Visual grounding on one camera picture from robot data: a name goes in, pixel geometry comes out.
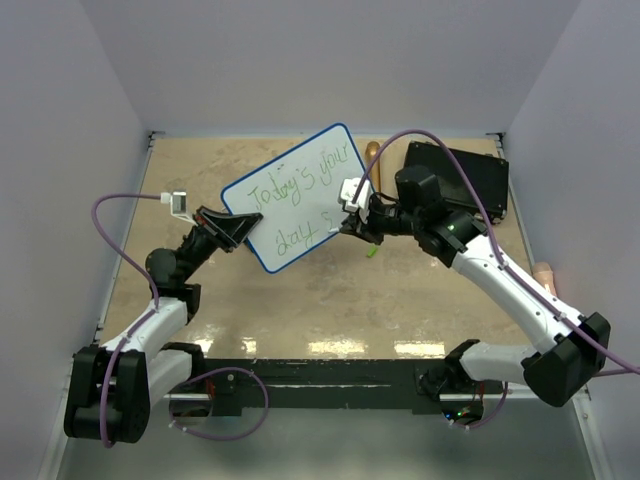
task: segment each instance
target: black box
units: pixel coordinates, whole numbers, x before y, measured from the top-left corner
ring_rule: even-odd
[[[509,162],[491,155],[480,155],[451,149],[462,169],[469,177],[491,223],[499,223],[507,215],[509,195]],[[404,166],[424,165],[437,177],[445,201],[472,214],[479,210],[460,174],[440,147],[422,142],[411,142]]]

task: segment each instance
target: cable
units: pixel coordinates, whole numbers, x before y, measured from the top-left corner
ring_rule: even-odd
[[[399,200],[397,198],[393,198],[391,195],[386,195],[382,192],[373,192],[376,197],[383,198],[384,200],[388,200],[394,205],[398,204]]]
[[[116,345],[116,348],[111,353],[111,358],[109,359],[109,363],[107,364],[107,368],[106,368],[105,374],[104,374],[104,379],[102,381],[102,390],[100,391],[100,414],[99,414],[99,418],[100,418],[100,440],[102,441],[102,445],[104,445],[105,448],[113,447],[113,443],[109,440],[109,432],[107,430],[107,402],[108,402],[108,397],[109,397],[109,395],[108,395],[109,394],[109,383],[111,382],[111,377],[113,375],[113,369],[115,368],[115,364],[116,364],[117,358],[120,355],[120,352],[122,351],[124,346],[129,342],[129,340],[131,339],[133,334],[142,325],[144,325],[144,323],[147,320],[149,320],[151,317],[153,317],[153,315],[155,315],[158,312],[158,306],[160,304],[160,295],[158,293],[158,287],[156,286],[155,282],[153,281],[153,278],[151,278],[151,275],[149,275],[149,273],[144,268],[142,268],[138,263],[136,263],[135,260],[133,260],[129,255],[127,255],[124,252],[124,250],[122,250],[111,239],[111,237],[109,237],[107,232],[104,230],[104,228],[100,224],[100,221],[98,220],[98,207],[100,206],[100,204],[102,202],[106,201],[106,200],[111,200],[113,198],[142,198],[142,199],[148,199],[148,200],[160,200],[161,197],[160,197],[160,195],[145,195],[145,194],[137,194],[137,193],[112,193],[112,194],[104,195],[104,196],[98,198],[94,202],[94,204],[93,204],[93,206],[91,208],[91,220],[93,221],[93,224],[96,227],[96,230],[98,231],[100,236],[104,239],[105,242],[107,242],[107,244],[113,250],[116,251],[116,253],[118,255],[120,255],[124,260],[127,261],[127,263],[129,263],[133,268],[135,268],[138,272],[140,272],[142,274],[142,276],[147,280],[147,282],[149,282],[149,286],[151,287],[151,292],[153,293],[153,304],[154,304],[154,309],[153,310],[149,310],[147,313],[145,313],[142,317],[140,317],[127,330],[126,335],[122,337],[120,342],[118,342],[118,345]],[[183,431],[186,431],[187,433],[190,433],[192,435],[196,435],[196,436],[201,437],[201,438],[208,438],[210,440],[238,440],[240,438],[244,438],[244,437],[250,435],[251,433],[255,432],[262,425],[262,423],[265,421],[265,419],[267,418],[267,413],[268,413],[268,409],[269,409],[269,397],[267,395],[267,388],[264,385],[264,383],[253,372],[250,372],[249,370],[245,370],[245,369],[239,368],[239,367],[219,368],[217,370],[212,370],[212,371],[207,372],[207,373],[205,373],[203,375],[200,375],[199,377],[192,378],[191,380],[188,380],[187,382],[185,382],[183,385],[189,385],[191,383],[195,383],[197,381],[200,381],[200,380],[202,380],[204,378],[210,377],[211,375],[215,375],[216,373],[222,373],[222,372],[227,372],[227,371],[238,371],[238,372],[246,373],[247,375],[253,377],[256,380],[256,382],[258,382],[258,385],[262,389],[262,393],[264,394],[264,399],[265,399],[264,413],[262,414],[262,417],[260,418],[258,423],[256,423],[256,425],[254,425],[251,429],[247,430],[246,432],[244,432],[244,433],[242,433],[240,435],[232,435],[232,436],[208,435],[208,434],[204,434],[204,433],[197,432],[197,431],[194,431],[194,430],[190,430],[190,429],[188,429],[186,427],[181,427]],[[175,424],[178,424],[178,422],[173,417],[173,413],[169,412],[169,415],[173,419],[173,422]]]
[[[469,405],[471,405],[473,402],[475,402],[476,396],[478,396],[478,387],[479,386],[480,386],[480,384],[476,385],[476,388],[473,389],[473,397],[471,397],[471,403]]]
[[[93,206],[91,207],[91,220],[93,221],[93,225],[96,227],[96,230],[100,234],[100,236],[104,239],[107,244],[116,251],[118,255],[120,255],[126,262],[135,268],[138,272],[142,274],[142,276],[149,282],[149,286],[151,287],[151,291],[153,293],[153,304],[155,305],[154,310],[149,310],[145,315],[140,317],[133,326],[127,331],[127,335],[122,337],[116,348],[111,353],[111,358],[109,359],[109,363],[107,364],[107,369],[104,373],[104,379],[102,380],[102,390],[100,392],[100,441],[102,441],[102,445],[105,448],[113,447],[113,443],[109,440],[109,432],[107,430],[107,400],[109,397],[109,382],[111,381],[111,376],[113,375],[113,369],[116,364],[116,360],[118,355],[127,344],[131,335],[133,335],[136,330],[138,330],[147,320],[149,320],[158,309],[158,304],[160,303],[160,295],[158,294],[158,288],[156,287],[155,282],[151,278],[151,275],[147,273],[147,271],[138,265],[135,260],[133,260],[129,255],[127,255],[124,250],[122,250],[116,242],[114,242],[111,237],[107,234],[107,232],[100,225],[100,221],[98,220],[98,207],[100,204],[106,200],[111,200],[113,198],[143,198],[148,200],[160,200],[160,195],[144,195],[138,193],[112,193],[109,195],[104,195],[98,198]]]
[[[156,287],[156,284],[154,283],[153,279],[151,278],[151,275],[149,275],[149,273],[144,268],[142,268],[140,265],[138,265],[133,258],[131,258],[129,255],[127,255],[124,252],[124,250],[122,250],[116,244],[116,242],[114,242],[111,239],[111,237],[109,237],[107,232],[105,232],[104,228],[102,228],[102,225],[100,225],[100,221],[98,220],[98,207],[100,206],[100,204],[102,202],[104,202],[106,200],[111,200],[113,198],[142,198],[142,199],[145,199],[145,200],[160,200],[160,195],[145,195],[145,194],[142,194],[142,193],[111,193],[109,195],[104,195],[104,196],[98,198],[94,202],[93,207],[91,207],[91,220],[93,220],[93,225],[96,227],[96,230],[98,230],[98,233],[100,234],[100,236],[104,239],[105,242],[107,242],[107,244],[113,250],[116,251],[116,253],[118,255],[120,255],[122,258],[124,258],[129,265],[131,265],[138,272],[140,272],[140,274],[147,280],[147,282],[149,282],[149,286],[151,287],[151,292],[153,292],[153,303],[155,304],[156,308],[158,308],[158,302],[160,301],[160,295],[158,294],[158,288]]]
[[[606,377],[611,375],[621,375],[625,373],[635,373],[636,375],[640,375],[640,367],[632,365],[631,363],[627,362],[626,360],[619,357],[615,353],[609,351],[608,349],[600,345],[598,342],[596,342],[593,338],[591,338],[587,333],[583,332],[578,326],[574,325],[566,317],[566,315],[563,312],[558,310],[551,302],[547,301],[546,298],[540,295],[522,277],[520,277],[515,270],[513,270],[508,264],[505,263],[504,258],[502,257],[502,252],[500,251],[500,246],[498,245],[498,240],[496,239],[495,232],[493,230],[493,227],[491,226],[491,221],[489,220],[489,216],[487,215],[487,212],[484,209],[484,206],[482,205],[482,202],[480,201],[478,194],[473,188],[473,185],[471,185],[471,181],[469,180],[467,175],[464,173],[464,170],[462,169],[462,165],[460,165],[460,162],[458,162],[458,159],[455,157],[453,152],[449,150],[449,147],[447,147],[444,144],[444,142],[440,140],[438,137],[436,137],[433,133],[430,133],[426,130],[421,130],[421,129],[410,129],[410,130],[403,130],[402,132],[396,133],[395,135],[390,137],[386,142],[384,142],[380,146],[380,148],[378,149],[374,157],[371,159],[371,163],[369,163],[369,165],[367,166],[367,169],[365,170],[364,174],[362,175],[362,179],[358,184],[358,188],[356,189],[354,198],[356,199],[358,198],[358,195],[360,194],[360,191],[364,186],[365,180],[369,177],[369,173],[371,172],[371,169],[373,168],[373,166],[379,161],[380,156],[382,155],[382,152],[384,152],[385,149],[391,143],[396,141],[398,138],[404,137],[405,135],[411,135],[411,134],[424,135],[430,138],[431,140],[433,140],[442,149],[442,151],[451,161],[455,169],[458,171],[458,173],[460,174],[460,177],[462,178],[463,183],[465,184],[467,190],[469,191],[469,194],[471,195],[471,198],[473,198],[474,203],[478,207],[478,210],[480,211],[480,215],[482,216],[482,219],[484,220],[485,225],[487,226],[487,235],[489,236],[489,243],[491,244],[491,249],[493,250],[493,253],[496,256],[498,263],[502,266],[502,268],[504,268],[504,270],[509,274],[509,276],[516,283],[518,283],[524,290],[526,290],[533,298],[535,298],[544,307],[546,307],[558,320],[564,323],[571,331],[575,332],[576,335],[582,338],[591,347],[595,348],[599,353],[603,354],[609,360],[611,360],[614,363],[617,363],[622,367],[622,369],[620,370],[609,370],[605,372],[599,372],[594,376]]]
[[[509,382],[504,382],[504,387],[503,387],[503,390],[502,390],[502,397],[500,397],[500,401],[496,405],[496,408],[494,408],[493,411],[489,415],[486,415],[481,420],[478,420],[477,422],[474,422],[474,423],[472,423],[470,425],[464,425],[464,428],[465,429],[469,429],[469,430],[473,430],[473,429],[476,429],[476,428],[480,428],[483,425],[486,425],[487,423],[489,423],[491,420],[493,420],[496,417],[496,415],[498,415],[500,410],[502,410],[502,407],[504,406],[505,402],[507,401],[507,395],[508,394],[509,394]]]
[[[260,426],[266,420],[267,414],[269,413],[269,394],[267,393],[267,387],[264,384],[264,382],[260,380],[258,376],[252,371],[246,370],[240,367],[216,368],[215,370],[211,370],[210,372],[203,373],[202,375],[199,375],[195,378],[187,380],[181,386],[190,385],[192,383],[196,383],[201,380],[204,380],[205,378],[209,378],[212,375],[216,375],[218,373],[225,373],[225,372],[240,372],[240,373],[244,373],[245,375],[249,375],[251,378],[253,378],[256,381],[256,383],[260,387],[260,390],[262,390],[262,395],[264,396],[264,409],[262,411],[262,415],[260,416],[260,418],[258,419],[258,421],[253,427],[251,427],[250,429],[242,433],[238,433],[236,435],[212,435],[210,433],[204,433],[204,432],[199,432],[197,430],[192,430],[190,428],[185,427],[184,425],[181,425],[176,419],[176,417],[173,415],[173,412],[171,410],[169,410],[169,418],[171,418],[171,423],[169,424],[169,426],[171,427],[173,425],[177,425],[180,428],[180,430],[182,430],[185,433],[188,433],[189,435],[194,435],[196,437],[204,438],[207,440],[217,440],[217,441],[240,440],[241,438],[248,437],[253,432],[255,432],[258,428],[260,428]]]

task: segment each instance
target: blue whiteboard frame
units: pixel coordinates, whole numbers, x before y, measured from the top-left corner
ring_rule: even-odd
[[[227,202],[224,201],[224,192],[226,192],[229,188],[233,187],[234,185],[236,185],[237,183],[242,182],[244,179],[251,177],[252,175],[258,173],[260,170],[262,170],[263,168],[267,168],[269,165],[271,165],[274,162],[277,162],[278,160],[280,160],[282,157],[285,157],[287,155],[289,155],[291,152],[296,151],[298,148],[302,147],[303,145],[306,145],[307,143],[309,143],[310,141],[320,137],[321,135],[324,135],[326,132],[328,132],[329,130],[336,128],[336,127],[342,127],[345,131],[345,133],[347,134],[347,137],[349,137],[349,141],[351,142],[351,145],[353,146],[353,150],[356,152],[356,156],[358,157],[358,161],[360,162],[360,165],[362,166],[362,173],[364,174],[366,167],[364,165],[364,162],[362,161],[362,158],[360,158],[360,152],[358,152],[358,148],[356,147],[355,142],[353,141],[353,137],[351,136],[351,132],[349,132],[349,129],[347,128],[347,126],[342,123],[342,122],[338,122],[338,123],[334,123],[333,125],[328,126],[327,128],[325,128],[324,130],[316,133],[315,135],[313,135],[312,137],[307,138],[304,142],[299,143],[298,145],[296,145],[295,147],[287,150],[286,152],[278,155],[277,157],[275,157],[273,160],[268,161],[267,163],[265,163],[264,165],[256,168],[255,170],[250,171],[249,173],[247,173],[246,175],[240,177],[239,179],[235,180],[234,182],[230,183],[229,185],[227,185],[226,187],[224,187],[222,189],[222,191],[220,192],[220,200],[222,200],[222,203],[224,204],[225,208],[229,211],[229,213],[233,213],[233,211],[231,210],[231,208],[229,207],[229,205],[227,204]],[[260,262],[260,265],[262,265],[262,268],[264,268],[264,270],[267,273],[270,273],[271,275],[278,273],[279,271],[287,268],[289,265],[291,265],[293,262],[299,260],[300,258],[304,257],[305,255],[307,255],[308,253],[313,252],[316,248],[318,248],[320,245],[323,245],[324,243],[326,243],[327,241],[331,240],[333,237],[335,237],[336,235],[338,235],[338,233],[334,233],[332,235],[329,235],[327,238],[325,238],[324,240],[322,240],[320,243],[314,245],[313,247],[311,247],[309,250],[301,253],[300,255],[298,255],[296,258],[294,258],[293,260],[291,260],[288,263],[285,263],[282,267],[278,268],[277,270],[269,270],[266,265],[264,264],[264,262],[262,261],[262,258],[260,258],[260,255],[258,255],[258,252],[256,252],[255,248],[253,247],[253,244],[251,243],[251,240],[247,239],[247,242],[249,242],[249,246],[251,247],[251,251],[253,252],[253,254],[258,258],[258,261]]]

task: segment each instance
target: wooden table surface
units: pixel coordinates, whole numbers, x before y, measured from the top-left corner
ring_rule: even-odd
[[[186,189],[190,210],[222,209],[221,189],[303,138],[165,138],[156,140],[143,193]],[[363,154],[370,140],[356,137]],[[382,189],[395,194],[394,173],[409,140],[381,159]],[[498,156],[490,139],[449,139],[452,148]],[[528,270],[513,204],[496,227],[504,250]],[[168,206],[141,200],[126,251],[144,264],[158,247],[176,248],[189,231]],[[190,282],[202,285],[200,310],[173,340],[198,343],[219,358],[442,357],[468,338],[522,344],[526,337],[480,289],[423,253],[412,238],[370,246],[338,235],[276,275],[247,248],[216,252]],[[145,280],[122,262],[102,341],[135,320],[149,301]]]

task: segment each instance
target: whiteboard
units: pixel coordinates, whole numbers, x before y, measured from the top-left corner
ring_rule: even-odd
[[[332,125],[226,186],[220,196],[231,213],[260,212],[248,237],[264,269],[276,273],[336,235],[347,214],[338,204],[345,178],[364,165],[351,134]]]

